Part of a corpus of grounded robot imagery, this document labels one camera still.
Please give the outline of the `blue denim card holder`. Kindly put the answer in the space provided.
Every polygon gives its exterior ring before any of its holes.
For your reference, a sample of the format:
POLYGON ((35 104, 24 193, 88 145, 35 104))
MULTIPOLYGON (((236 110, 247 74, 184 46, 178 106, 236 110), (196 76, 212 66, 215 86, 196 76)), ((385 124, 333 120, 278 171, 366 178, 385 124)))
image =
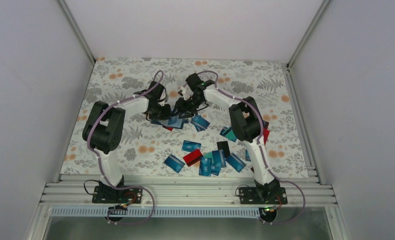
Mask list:
POLYGON ((153 120, 151 121, 152 124, 160 125, 166 128, 173 128, 173 129, 183 129, 185 124, 189 123, 188 118, 180 118, 177 116, 171 116, 167 120, 153 120))

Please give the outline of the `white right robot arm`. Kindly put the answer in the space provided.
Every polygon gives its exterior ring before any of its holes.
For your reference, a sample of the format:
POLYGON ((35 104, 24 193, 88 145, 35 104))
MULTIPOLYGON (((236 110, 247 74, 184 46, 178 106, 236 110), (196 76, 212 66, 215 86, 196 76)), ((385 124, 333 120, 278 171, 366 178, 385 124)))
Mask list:
POLYGON ((254 98, 234 96, 218 87, 216 81, 203 81, 199 73, 189 75, 185 85, 192 91, 192 95, 187 99, 179 98, 171 115, 191 118, 198 114, 198 107, 203 103, 213 103, 227 110, 234 135, 244 143, 249 152, 257 187, 256 197, 263 204, 271 202, 280 183, 270 172, 271 165, 264 148, 264 123, 254 98))

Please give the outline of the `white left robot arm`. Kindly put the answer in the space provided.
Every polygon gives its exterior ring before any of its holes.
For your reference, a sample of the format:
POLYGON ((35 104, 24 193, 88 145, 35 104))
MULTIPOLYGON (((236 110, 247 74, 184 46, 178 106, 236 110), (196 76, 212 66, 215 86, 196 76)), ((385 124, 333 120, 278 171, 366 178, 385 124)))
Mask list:
POLYGON ((124 178, 119 167, 117 148, 122 140, 125 118, 145 114, 149 121, 165 121, 171 116, 166 88, 151 82, 142 90, 110 105, 97 101, 92 107, 82 137, 98 161, 99 184, 106 188, 104 195, 113 203, 124 198, 124 178))

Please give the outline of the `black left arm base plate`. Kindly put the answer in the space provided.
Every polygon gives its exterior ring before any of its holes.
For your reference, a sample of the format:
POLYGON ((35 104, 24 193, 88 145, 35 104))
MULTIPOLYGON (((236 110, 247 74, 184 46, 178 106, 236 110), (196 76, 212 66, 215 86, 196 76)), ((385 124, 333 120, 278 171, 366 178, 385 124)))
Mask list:
POLYGON ((107 185, 98 185, 94 188, 92 203, 94 204, 140 204, 143 190, 140 188, 128 188, 116 190, 107 185))

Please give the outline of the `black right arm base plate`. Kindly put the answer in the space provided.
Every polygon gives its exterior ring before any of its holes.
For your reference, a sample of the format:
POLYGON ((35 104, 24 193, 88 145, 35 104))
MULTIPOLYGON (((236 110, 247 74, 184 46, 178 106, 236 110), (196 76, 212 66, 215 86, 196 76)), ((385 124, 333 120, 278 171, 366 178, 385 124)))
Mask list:
POLYGON ((286 205, 288 204, 288 196, 286 189, 280 187, 275 193, 262 193, 257 187, 240 186, 236 195, 242 205, 286 205))

